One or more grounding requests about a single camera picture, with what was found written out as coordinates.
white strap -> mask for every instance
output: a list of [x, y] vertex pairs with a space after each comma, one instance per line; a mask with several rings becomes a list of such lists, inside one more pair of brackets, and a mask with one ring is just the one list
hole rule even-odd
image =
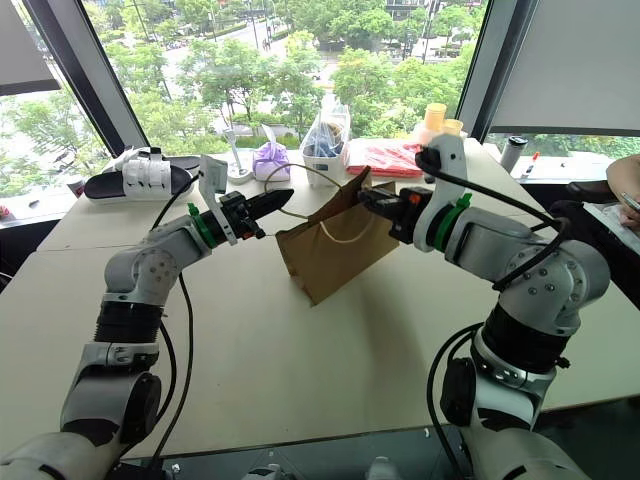
[[169, 199], [171, 165], [153, 159], [131, 159], [122, 166], [122, 184], [125, 195], [132, 200]]

black cylinder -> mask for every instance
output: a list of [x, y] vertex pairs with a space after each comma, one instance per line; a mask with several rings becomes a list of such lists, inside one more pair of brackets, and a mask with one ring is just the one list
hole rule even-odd
[[153, 343], [162, 321], [157, 305], [102, 302], [95, 342]]
[[562, 354], [569, 337], [549, 335], [523, 325], [496, 305], [482, 328], [489, 349], [514, 367], [546, 373]]

person's hand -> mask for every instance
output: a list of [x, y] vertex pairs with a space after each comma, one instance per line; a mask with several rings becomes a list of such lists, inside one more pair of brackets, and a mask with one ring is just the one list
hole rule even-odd
[[[640, 195], [636, 196], [635, 200], [640, 202]], [[620, 224], [632, 230], [640, 230], [640, 213], [623, 202], [620, 211]]]

white rope handle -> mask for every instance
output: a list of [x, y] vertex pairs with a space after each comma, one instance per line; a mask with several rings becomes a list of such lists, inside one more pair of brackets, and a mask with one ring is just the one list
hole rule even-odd
[[[336, 187], [338, 187], [338, 190], [340, 192], [342, 192], [342, 185], [340, 185], [338, 182], [336, 182], [333, 178], [331, 178], [331, 177], [325, 175], [324, 173], [320, 172], [319, 170], [316, 170], [315, 168], [312, 168], [312, 167], [307, 167], [306, 165], [300, 165], [299, 163], [285, 163], [283, 165], [280, 165], [277, 168], [274, 168], [273, 171], [267, 177], [267, 179], [264, 181], [264, 191], [265, 191], [265, 193], [268, 192], [267, 185], [271, 181], [271, 177], [273, 177], [273, 175], [276, 172], [279, 172], [280, 170], [282, 170], [283, 168], [286, 168], [286, 167], [300, 167], [300, 168], [304, 168], [305, 170], [309, 170], [310, 172], [313, 172], [313, 173], [315, 173], [317, 175], [320, 175], [324, 179], [328, 180], [329, 182], [334, 184]], [[309, 217], [307, 215], [301, 215], [299, 213], [289, 212], [289, 211], [285, 210], [284, 208], [281, 208], [280, 211], [282, 213], [284, 213], [285, 215], [289, 215], [291, 217], [302, 218], [303, 220], [309, 220]], [[373, 219], [374, 219], [374, 215], [373, 215], [373, 213], [371, 213], [370, 217], [369, 217], [369, 221], [364, 226], [362, 231], [358, 235], [356, 235], [355, 237], [350, 238], [349, 240], [338, 240], [333, 235], [331, 235], [329, 233], [329, 231], [327, 230], [327, 226], [324, 224], [324, 220], [320, 221], [320, 229], [324, 232], [324, 234], [327, 236], [327, 238], [329, 238], [329, 240], [331, 240], [332, 242], [338, 243], [340, 245], [346, 245], [346, 244], [349, 244], [349, 243], [355, 243], [355, 242], [359, 241], [364, 236], [364, 234], [367, 233], [367, 231], [369, 230], [371, 225], [373, 225]]]

yellow cup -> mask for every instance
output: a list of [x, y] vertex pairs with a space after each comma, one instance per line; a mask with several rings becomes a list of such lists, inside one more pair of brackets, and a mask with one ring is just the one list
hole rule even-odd
[[460, 120], [456, 120], [455, 118], [447, 118], [442, 123], [442, 133], [448, 133], [450, 135], [460, 135], [462, 125], [464, 124]]
[[427, 130], [439, 132], [442, 129], [444, 114], [447, 113], [447, 106], [444, 103], [430, 103], [424, 114], [424, 122]]

